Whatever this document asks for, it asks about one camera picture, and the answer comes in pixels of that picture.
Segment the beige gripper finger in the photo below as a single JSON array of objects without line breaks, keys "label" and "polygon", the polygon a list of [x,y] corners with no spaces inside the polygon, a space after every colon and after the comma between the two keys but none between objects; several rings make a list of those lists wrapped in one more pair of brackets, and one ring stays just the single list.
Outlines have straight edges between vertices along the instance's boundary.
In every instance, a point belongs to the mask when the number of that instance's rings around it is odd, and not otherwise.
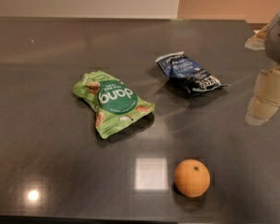
[{"label": "beige gripper finger", "polygon": [[280,64],[271,70],[261,70],[251,98],[245,120],[253,126],[268,121],[280,107]]},{"label": "beige gripper finger", "polygon": [[269,25],[266,24],[259,31],[257,31],[253,36],[248,38],[245,42],[245,47],[252,50],[262,50],[265,49],[265,39],[268,33]]}]

